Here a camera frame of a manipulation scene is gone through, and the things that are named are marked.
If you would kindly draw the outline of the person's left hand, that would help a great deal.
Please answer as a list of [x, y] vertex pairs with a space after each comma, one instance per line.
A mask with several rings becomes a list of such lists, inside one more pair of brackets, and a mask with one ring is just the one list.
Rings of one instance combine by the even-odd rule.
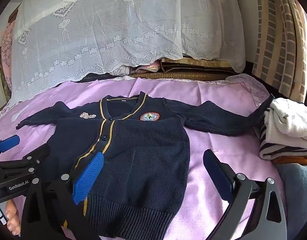
[[21, 233], [21, 221], [19, 219], [16, 204], [12, 199], [6, 202], [5, 213], [8, 219], [7, 222], [8, 230], [14, 236], [18, 236]]

